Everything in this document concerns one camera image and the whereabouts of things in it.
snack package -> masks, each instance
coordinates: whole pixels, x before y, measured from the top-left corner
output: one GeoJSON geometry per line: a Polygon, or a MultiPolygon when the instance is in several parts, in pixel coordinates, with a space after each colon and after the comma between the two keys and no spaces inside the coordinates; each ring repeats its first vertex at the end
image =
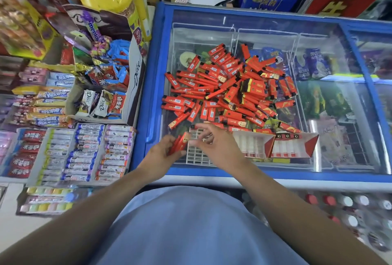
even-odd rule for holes
{"type": "Polygon", "coordinates": [[[98,100],[98,104],[95,107],[93,111],[93,116],[97,118],[104,118],[107,116],[107,110],[109,108],[109,105],[112,103],[113,99],[113,94],[106,91],[102,90],[101,96],[98,100]]]}
{"type": "Polygon", "coordinates": [[[81,104],[76,115],[78,116],[88,116],[91,112],[92,105],[95,100],[95,91],[85,90],[83,98],[81,99],[81,104]]]}
{"type": "Polygon", "coordinates": [[[125,93],[115,92],[108,108],[108,115],[120,116],[125,103],[125,93]]]}
{"type": "Polygon", "coordinates": [[[64,107],[66,100],[63,99],[37,99],[33,102],[33,106],[52,106],[64,107]]]}

red wrapper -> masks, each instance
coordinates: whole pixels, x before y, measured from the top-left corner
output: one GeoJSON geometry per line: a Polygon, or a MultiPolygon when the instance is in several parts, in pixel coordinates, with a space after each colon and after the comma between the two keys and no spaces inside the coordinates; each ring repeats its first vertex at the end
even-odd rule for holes
{"type": "Polygon", "coordinates": [[[208,54],[209,54],[210,56],[212,56],[212,55],[218,53],[219,51],[223,50],[225,47],[226,47],[226,46],[225,46],[223,43],[221,43],[220,45],[218,45],[218,46],[214,47],[212,50],[210,50],[210,51],[208,52],[208,54]]]}
{"type": "Polygon", "coordinates": [[[26,130],[23,133],[22,140],[30,142],[42,142],[46,131],[26,130]]]}
{"type": "Polygon", "coordinates": [[[245,60],[251,57],[251,54],[249,53],[248,45],[246,43],[241,45],[241,50],[245,60]]]}
{"type": "Polygon", "coordinates": [[[40,142],[24,142],[22,143],[19,152],[20,153],[38,153],[40,150],[40,142]]]}
{"type": "Polygon", "coordinates": [[[63,43],[63,50],[61,51],[60,64],[61,65],[74,64],[72,45],[67,41],[63,43]]]}
{"type": "Polygon", "coordinates": [[[107,109],[107,113],[121,115],[125,103],[125,97],[125,95],[113,94],[113,99],[107,109]]]}

packaged food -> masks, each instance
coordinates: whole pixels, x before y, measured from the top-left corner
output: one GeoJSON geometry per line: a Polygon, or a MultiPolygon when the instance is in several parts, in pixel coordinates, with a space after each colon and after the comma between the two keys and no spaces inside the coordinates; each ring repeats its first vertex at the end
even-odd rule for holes
{"type": "Polygon", "coordinates": [[[102,135],[103,130],[88,130],[88,129],[77,129],[76,134],[80,135],[102,135]]]}
{"type": "Polygon", "coordinates": [[[72,87],[74,83],[75,83],[75,79],[65,79],[65,80],[48,79],[46,81],[46,85],[50,85],[54,87],[72,87]]]}
{"type": "Polygon", "coordinates": [[[33,107],[32,112],[34,113],[45,113],[45,114],[65,114],[64,107],[33,107]]]}
{"type": "Polygon", "coordinates": [[[119,125],[107,125],[107,129],[110,131],[125,131],[125,132],[134,131],[133,127],[131,126],[119,126],[119,125]]]}
{"type": "Polygon", "coordinates": [[[64,107],[66,105],[66,100],[63,99],[37,99],[33,102],[34,106],[55,106],[64,107]]]}
{"type": "Polygon", "coordinates": [[[52,150],[52,149],[47,149],[45,154],[47,156],[61,156],[61,157],[66,157],[67,156],[67,151],[66,150],[52,150]]]}
{"type": "Polygon", "coordinates": [[[125,166],[99,165],[98,170],[125,172],[125,166]]]}
{"type": "Polygon", "coordinates": [[[132,137],[132,132],[125,132],[125,131],[112,131],[107,130],[106,135],[108,136],[121,136],[121,137],[132,137]]]}
{"type": "Polygon", "coordinates": [[[121,116],[122,109],[125,103],[125,93],[115,92],[113,95],[112,102],[109,105],[108,114],[109,115],[119,115],[121,116]]]}
{"type": "Polygon", "coordinates": [[[63,174],[61,180],[76,180],[80,182],[89,182],[91,175],[63,174]]]}
{"type": "Polygon", "coordinates": [[[95,158],[97,156],[96,151],[90,151],[90,150],[76,150],[72,151],[69,154],[70,157],[84,157],[84,158],[95,158]]]}
{"type": "Polygon", "coordinates": [[[95,100],[95,91],[85,90],[81,99],[79,110],[76,112],[78,116],[88,116],[91,113],[92,105],[95,100]]]}
{"type": "Polygon", "coordinates": [[[75,75],[70,73],[51,72],[49,78],[53,80],[67,80],[75,79],[75,75]]]}
{"type": "Polygon", "coordinates": [[[101,160],[102,165],[126,166],[128,160],[101,160]]]}
{"type": "Polygon", "coordinates": [[[78,149],[94,149],[98,150],[99,144],[78,144],[78,149]]]}
{"type": "Polygon", "coordinates": [[[120,136],[105,136],[105,141],[123,142],[124,144],[132,144],[132,138],[120,136]]]}
{"type": "Polygon", "coordinates": [[[95,107],[94,111],[92,114],[94,117],[98,118],[104,118],[107,116],[107,109],[109,108],[110,103],[112,102],[113,99],[113,94],[106,91],[102,90],[101,96],[98,100],[98,104],[95,107]]]}
{"type": "Polygon", "coordinates": [[[22,140],[30,142],[42,142],[46,131],[26,130],[23,133],[22,140]]]}
{"type": "Polygon", "coordinates": [[[106,160],[128,160],[129,155],[122,154],[106,154],[104,159],[106,160]]]}
{"type": "Polygon", "coordinates": [[[68,163],[88,163],[94,164],[95,158],[78,158],[78,157],[70,157],[67,159],[68,163]]]}
{"type": "Polygon", "coordinates": [[[103,130],[105,125],[99,124],[78,124],[78,129],[86,129],[86,130],[103,130]]]}
{"type": "Polygon", "coordinates": [[[122,177],[124,172],[116,172],[116,171],[105,171],[105,170],[98,170],[96,172],[97,176],[108,176],[108,177],[122,177]]]}
{"type": "Polygon", "coordinates": [[[66,169],[74,170],[91,170],[94,167],[94,163],[67,163],[66,169]]]}
{"type": "Polygon", "coordinates": [[[101,142],[101,136],[99,136],[99,135],[76,135],[75,139],[78,139],[78,140],[93,140],[93,141],[97,141],[98,143],[101,142]]]}
{"type": "Polygon", "coordinates": [[[19,152],[20,153],[38,153],[40,150],[40,142],[24,142],[22,143],[19,152]]]}
{"type": "Polygon", "coordinates": [[[67,99],[71,91],[70,88],[61,88],[61,87],[46,87],[46,88],[47,89],[38,92],[37,98],[67,99]]]}

person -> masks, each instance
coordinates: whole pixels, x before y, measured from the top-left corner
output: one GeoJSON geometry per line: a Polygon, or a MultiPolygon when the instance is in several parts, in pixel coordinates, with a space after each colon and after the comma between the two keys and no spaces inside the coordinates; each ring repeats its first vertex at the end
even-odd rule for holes
{"type": "Polygon", "coordinates": [[[386,264],[247,160],[230,133],[196,126],[204,131],[189,142],[243,185],[271,228],[237,199],[206,188],[134,197],[185,154],[167,156],[175,138],[166,135],[135,170],[9,247],[0,264],[386,264]]]}

